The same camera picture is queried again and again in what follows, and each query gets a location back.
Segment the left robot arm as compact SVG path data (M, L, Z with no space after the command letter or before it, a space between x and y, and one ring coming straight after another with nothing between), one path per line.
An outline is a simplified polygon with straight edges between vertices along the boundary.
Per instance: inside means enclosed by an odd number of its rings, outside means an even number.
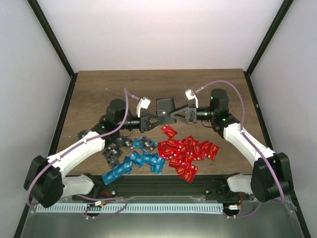
M79 141L47 158L37 156L31 162L24 188L27 205L32 199L48 208L61 198L85 195L90 200L100 197L101 187L89 175L68 177L68 173L90 156L102 151L119 137L120 129L138 129L141 132L163 124L167 110L157 109L156 114L141 113L149 106L147 98L140 99L137 113L129 111L128 102L114 99L99 122Z

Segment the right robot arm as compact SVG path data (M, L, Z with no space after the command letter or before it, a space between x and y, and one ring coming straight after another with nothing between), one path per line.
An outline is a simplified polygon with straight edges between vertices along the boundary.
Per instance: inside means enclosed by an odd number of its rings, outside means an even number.
M251 136L229 112L228 103L227 92L216 88L211 91L209 106L184 105L169 116L183 123L208 120L212 129L238 149L253 167L250 175L237 174L227 179L220 187L224 199L230 200L243 192L264 203L290 194L294 185L287 155L274 152Z

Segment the black card holder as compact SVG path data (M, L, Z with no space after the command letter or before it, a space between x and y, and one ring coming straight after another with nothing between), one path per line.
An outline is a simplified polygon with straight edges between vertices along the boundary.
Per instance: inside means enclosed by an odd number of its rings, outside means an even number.
M175 124L176 119L170 114L175 111L174 98L156 99L156 115L163 119L163 124Z

